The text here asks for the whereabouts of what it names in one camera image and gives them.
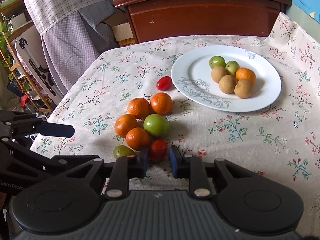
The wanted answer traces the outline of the brown longan fruit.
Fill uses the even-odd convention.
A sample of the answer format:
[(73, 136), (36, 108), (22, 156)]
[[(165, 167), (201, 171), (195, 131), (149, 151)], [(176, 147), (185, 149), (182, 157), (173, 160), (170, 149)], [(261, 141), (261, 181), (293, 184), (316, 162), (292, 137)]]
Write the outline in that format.
[(231, 75), (225, 75), (221, 78), (219, 82), (219, 89), (221, 90), (221, 92), (225, 94), (232, 94), (234, 93), (236, 84), (237, 80), (235, 77)]
[(240, 79), (234, 88), (234, 94), (241, 98), (249, 98), (253, 93), (253, 83), (246, 79)]
[(221, 78), (227, 74), (225, 67), (215, 66), (211, 71), (212, 80), (219, 83)]

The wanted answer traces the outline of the white folded chair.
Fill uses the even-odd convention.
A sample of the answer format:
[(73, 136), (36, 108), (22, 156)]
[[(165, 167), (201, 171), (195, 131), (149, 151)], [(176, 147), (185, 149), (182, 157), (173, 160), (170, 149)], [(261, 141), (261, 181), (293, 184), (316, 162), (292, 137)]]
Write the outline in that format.
[(58, 105), (63, 96), (51, 75), (44, 57), (41, 37), (34, 25), (16, 38), (15, 49), (24, 68), (31, 73), (40, 88)]

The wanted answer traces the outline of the white floral plate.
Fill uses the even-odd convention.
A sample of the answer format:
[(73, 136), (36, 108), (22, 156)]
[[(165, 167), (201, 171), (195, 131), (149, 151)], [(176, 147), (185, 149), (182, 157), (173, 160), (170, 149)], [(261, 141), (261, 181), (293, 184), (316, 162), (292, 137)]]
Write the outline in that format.
[(226, 112), (252, 112), (275, 102), (278, 72), (265, 58), (231, 46), (196, 48), (171, 69), (174, 86), (203, 106)]

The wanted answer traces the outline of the red cherry tomato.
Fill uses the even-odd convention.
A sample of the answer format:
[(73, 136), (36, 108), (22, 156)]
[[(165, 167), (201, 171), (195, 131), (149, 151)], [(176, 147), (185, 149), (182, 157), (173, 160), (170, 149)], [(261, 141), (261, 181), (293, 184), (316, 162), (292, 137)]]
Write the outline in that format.
[(167, 151), (167, 143), (164, 140), (155, 140), (149, 148), (149, 161), (154, 163), (163, 161)]
[(171, 87), (171, 85), (172, 85), (171, 77), (164, 76), (157, 81), (156, 88), (160, 91), (166, 91)]

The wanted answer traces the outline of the brown wooden cabinet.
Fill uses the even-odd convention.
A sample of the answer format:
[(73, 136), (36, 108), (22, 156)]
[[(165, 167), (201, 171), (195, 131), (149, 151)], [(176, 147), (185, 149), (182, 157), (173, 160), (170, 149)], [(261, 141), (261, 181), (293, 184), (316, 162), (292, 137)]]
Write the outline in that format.
[(268, 36), (291, 0), (114, 0), (137, 43), (188, 35)]

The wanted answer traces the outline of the orange mandarin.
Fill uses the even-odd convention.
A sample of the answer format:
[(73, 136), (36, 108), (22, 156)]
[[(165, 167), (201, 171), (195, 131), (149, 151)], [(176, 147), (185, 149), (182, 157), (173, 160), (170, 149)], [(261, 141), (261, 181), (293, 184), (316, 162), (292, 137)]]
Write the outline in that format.
[(152, 110), (156, 114), (166, 115), (172, 110), (172, 99), (167, 93), (157, 93), (150, 99)]
[(148, 147), (151, 142), (148, 133), (140, 127), (131, 129), (127, 133), (125, 141), (127, 145), (135, 151), (140, 151), (142, 148)]
[(129, 102), (127, 112), (136, 119), (144, 119), (150, 113), (150, 104), (145, 98), (134, 98)]
[(139, 126), (137, 119), (131, 114), (121, 115), (114, 124), (114, 130), (118, 136), (125, 138), (127, 133)]
[(252, 70), (247, 69), (247, 68), (239, 68), (236, 71), (235, 78), (237, 80), (241, 80), (241, 79), (248, 80), (252, 84), (255, 84), (255, 82), (256, 82), (256, 74), (255, 74), (255, 72), (253, 72)]

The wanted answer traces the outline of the wooden plant shelf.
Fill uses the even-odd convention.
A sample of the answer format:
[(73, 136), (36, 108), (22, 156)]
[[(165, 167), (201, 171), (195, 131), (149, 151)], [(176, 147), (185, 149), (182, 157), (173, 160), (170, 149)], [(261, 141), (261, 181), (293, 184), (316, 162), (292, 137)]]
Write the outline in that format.
[(28, 99), (31, 100), (31, 96), (23, 86), (25, 83), (29, 84), (31, 90), (33, 90), (44, 103), (44, 107), (38, 107), (35, 102), (32, 102), (36, 111), (39, 113), (52, 113), (52, 107), (47, 99), (41, 94), (37, 85), (33, 82), (31, 75), (29, 75), (23, 68), (21, 61), (16, 55), (16, 50), (12, 46), (16, 38), (34, 25), (33, 21), (28, 21), (17, 29), (13, 29), (9, 24), (7, 18), (22, 11), (23, 9), (25, 9), (23, 0), (14, 0), (9, 5), (1, 8), (1, 56), (3, 58), (3, 62), (5, 62), (9, 69), (10, 75), (16, 80), (22, 92), (28, 97)]

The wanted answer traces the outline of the green jujube fruit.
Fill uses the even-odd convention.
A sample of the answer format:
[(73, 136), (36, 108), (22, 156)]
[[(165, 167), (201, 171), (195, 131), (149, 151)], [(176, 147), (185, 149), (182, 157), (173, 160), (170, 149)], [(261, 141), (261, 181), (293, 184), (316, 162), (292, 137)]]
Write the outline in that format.
[(228, 75), (235, 77), (240, 65), (236, 61), (229, 61), (226, 63), (225, 69)]
[(209, 63), (210, 68), (212, 68), (212, 69), (216, 66), (220, 66), (220, 67), (226, 66), (225, 59), (221, 56), (211, 57), (208, 63)]
[(159, 114), (150, 114), (143, 122), (143, 128), (154, 138), (163, 139), (169, 134), (168, 120)]
[(131, 148), (125, 146), (125, 145), (118, 145), (113, 149), (113, 156), (115, 159), (118, 159), (120, 157), (126, 156), (126, 157), (135, 157), (137, 154), (134, 150)]

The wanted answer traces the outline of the checked grey curtain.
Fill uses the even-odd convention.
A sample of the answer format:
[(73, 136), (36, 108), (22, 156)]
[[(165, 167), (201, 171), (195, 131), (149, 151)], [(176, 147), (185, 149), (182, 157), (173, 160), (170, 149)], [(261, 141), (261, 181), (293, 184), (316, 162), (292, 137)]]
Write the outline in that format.
[(105, 51), (117, 48), (108, 0), (24, 0), (41, 36), (44, 57), (62, 94)]

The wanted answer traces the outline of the floral tablecloth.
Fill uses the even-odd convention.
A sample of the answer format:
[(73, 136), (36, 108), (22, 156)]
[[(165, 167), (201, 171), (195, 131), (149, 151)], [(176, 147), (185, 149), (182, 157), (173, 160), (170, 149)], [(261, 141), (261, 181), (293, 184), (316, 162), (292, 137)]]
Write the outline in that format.
[(101, 54), (69, 90), (50, 122), (72, 125), (68, 138), (38, 136), (31, 150), (46, 157), (96, 154), (114, 161), (125, 140), (116, 119), (134, 98), (149, 99), (156, 82), (184, 53), (229, 45), (245, 58), (262, 56), (276, 68), (281, 94), (257, 111), (217, 111), (171, 88), (170, 133), (166, 143), (183, 154), (212, 162), (225, 158), (295, 190), (304, 203), (298, 232), (319, 235), (319, 44), (295, 21), (279, 14), (267, 38), (184, 36), (145, 42)]

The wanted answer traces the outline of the cardboard box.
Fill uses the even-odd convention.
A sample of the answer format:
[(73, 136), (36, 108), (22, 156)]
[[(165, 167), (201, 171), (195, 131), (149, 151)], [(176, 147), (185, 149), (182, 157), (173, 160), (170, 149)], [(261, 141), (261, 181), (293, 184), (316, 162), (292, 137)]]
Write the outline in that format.
[(112, 28), (113, 34), (120, 47), (126, 47), (136, 43), (125, 13), (114, 13), (104, 19), (103, 22)]

